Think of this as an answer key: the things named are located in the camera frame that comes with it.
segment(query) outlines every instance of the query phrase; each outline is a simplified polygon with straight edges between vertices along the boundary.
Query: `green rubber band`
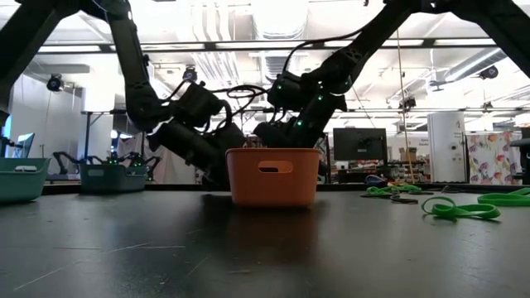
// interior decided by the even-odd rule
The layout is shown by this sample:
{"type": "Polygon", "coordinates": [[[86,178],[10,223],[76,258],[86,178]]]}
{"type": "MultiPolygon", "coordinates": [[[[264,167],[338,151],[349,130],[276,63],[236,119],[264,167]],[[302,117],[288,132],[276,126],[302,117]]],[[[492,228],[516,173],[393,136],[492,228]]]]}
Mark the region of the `green rubber band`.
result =
{"type": "Polygon", "coordinates": [[[427,199],[422,204],[422,210],[427,214],[432,214],[445,219],[455,218],[471,218],[478,217],[481,219],[495,219],[500,216],[500,211],[492,204],[467,204],[457,206],[455,201],[446,197],[433,197],[427,199]],[[446,204],[434,204],[432,205],[431,211],[426,209],[426,203],[431,200],[444,200],[449,202],[450,205],[446,204]]]}
{"type": "Polygon", "coordinates": [[[481,195],[477,200],[480,204],[495,206],[530,206],[530,188],[523,188],[509,194],[481,195]]]}
{"type": "Polygon", "coordinates": [[[387,186],[378,188],[376,186],[370,186],[366,189],[369,195],[393,195],[399,192],[420,192],[421,188],[414,185],[400,185],[400,186],[387,186]]]}

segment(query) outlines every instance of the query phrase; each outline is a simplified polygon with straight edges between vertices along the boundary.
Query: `cardboard box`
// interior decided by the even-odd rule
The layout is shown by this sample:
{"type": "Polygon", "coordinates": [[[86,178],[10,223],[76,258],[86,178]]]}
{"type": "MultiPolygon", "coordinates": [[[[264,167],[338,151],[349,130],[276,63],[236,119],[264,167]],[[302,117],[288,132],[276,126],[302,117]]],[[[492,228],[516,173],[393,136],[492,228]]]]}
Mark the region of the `cardboard box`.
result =
{"type": "Polygon", "coordinates": [[[410,161],[416,161],[416,152],[417,148],[415,147],[409,147],[408,154],[405,148],[399,148],[399,155],[401,156],[401,161],[408,161],[409,157],[411,159],[410,161]]]}

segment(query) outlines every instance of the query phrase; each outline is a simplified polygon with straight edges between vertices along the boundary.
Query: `ceiling duct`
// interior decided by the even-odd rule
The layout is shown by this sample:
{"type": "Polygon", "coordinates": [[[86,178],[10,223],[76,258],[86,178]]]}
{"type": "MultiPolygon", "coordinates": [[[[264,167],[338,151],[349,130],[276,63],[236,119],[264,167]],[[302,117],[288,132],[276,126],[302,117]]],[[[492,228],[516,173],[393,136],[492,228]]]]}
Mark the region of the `ceiling duct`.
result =
{"type": "MultiPolygon", "coordinates": [[[[429,89],[429,86],[437,87],[442,86],[444,84],[454,83],[461,79],[465,79],[470,75],[477,74],[481,70],[487,69],[488,67],[500,62],[501,60],[507,57],[508,56],[499,48],[481,50],[477,54],[472,55],[464,62],[458,64],[457,66],[447,71],[432,72],[430,73],[430,75],[427,76],[423,74],[420,79],[413,81],[405,88],[405,95],[409,96],[416,94],[418,90],[427,90],[429,89]],[[428,84],[426,84],[426,81],[429,80],[429,76],[433,77],[434,79],[432,79],[430,82],[428,82],[428,84]]],[[[401,98],[401,90],[398,90],[388,100],[393,100],[396,97],[401,98]]]]}
{"type": "MultiPolygon", "coordinates": [[[[301,39],[306,29],[308,0],[252,0],[253,29],[258,40],[301,39]]],[[[282,72],[287,53],[269,51],[263,53],[262,72],[269,81],[282,72]]],[[[296,58],[289,61],[292,69],[296,58]]]]}
{"type": "Polygon", "coordinates": [[[431,86],[453,83],[485,70],[508,56],[501,49],[484,49],[469,59],[447,70],[442,81],[433,81],[431,86]]]}

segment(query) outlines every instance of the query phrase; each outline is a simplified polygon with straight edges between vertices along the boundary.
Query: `bin handle hole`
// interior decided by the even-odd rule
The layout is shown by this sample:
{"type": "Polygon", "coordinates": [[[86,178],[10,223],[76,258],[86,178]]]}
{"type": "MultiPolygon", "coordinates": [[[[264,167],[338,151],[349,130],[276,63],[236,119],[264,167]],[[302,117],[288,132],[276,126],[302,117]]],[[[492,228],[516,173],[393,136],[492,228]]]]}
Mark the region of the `bin handle hole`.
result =
{"type": "Polygon", "coordinates": [[[262,173],[291,173],[292,162],[290,161],[260,161],[258,169],[262,173]]]}

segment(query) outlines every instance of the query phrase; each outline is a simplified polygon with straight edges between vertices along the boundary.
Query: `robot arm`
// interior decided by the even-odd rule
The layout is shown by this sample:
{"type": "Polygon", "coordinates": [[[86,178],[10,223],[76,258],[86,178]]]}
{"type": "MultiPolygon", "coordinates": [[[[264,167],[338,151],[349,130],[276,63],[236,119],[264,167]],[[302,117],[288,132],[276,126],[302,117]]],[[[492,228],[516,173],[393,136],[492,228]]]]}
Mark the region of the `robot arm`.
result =
{"type": "Polygon", "coordinates": [[[512,0],[385,0],[385,7],[348,46],[319,68],[297,77],[287,71],[272,86],[268,101],[300,111],[289,123],[260,123],[254,133],[270,147],[313,147],[336,108],[346,110],[344,94],[381,45],[416,12],[453,12],[478,24],[530,77],[530,18],[512,0]]]}
{"type": "Polygon", "coordinates": [[[163,101],[149,84],[137,28],[127,0],[18,0],[21,6],[0,31],[9,44],[0,55],[0,127],[9,116],[11,87],[39,51],[60,20],[78,11],[105,20],[112,31],[125,79],[127,114],[134,126],[151,132],[150,145],[163,145],[200,168],[212,181],[228,182],[224,153],[244,144],[243,133],[229,122],[224,129],[203,136],[195,127],[228,106],[203,85],[190,83],[178,101],[163,101]]]}

